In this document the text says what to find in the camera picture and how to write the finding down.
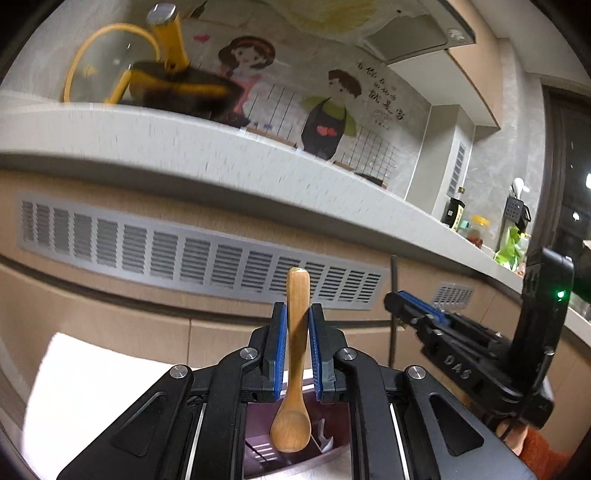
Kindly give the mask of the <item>right hand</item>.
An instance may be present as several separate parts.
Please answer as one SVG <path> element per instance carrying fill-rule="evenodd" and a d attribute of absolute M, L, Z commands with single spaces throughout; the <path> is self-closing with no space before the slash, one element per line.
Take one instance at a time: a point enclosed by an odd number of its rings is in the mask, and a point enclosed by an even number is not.
<path fill-rule="evenodd" d="M 506 419 L 499 423 L 496 435 L 512 450 L 516 456 L 520 456 L 527 438 L 529 427 L 518 420 Z"/>

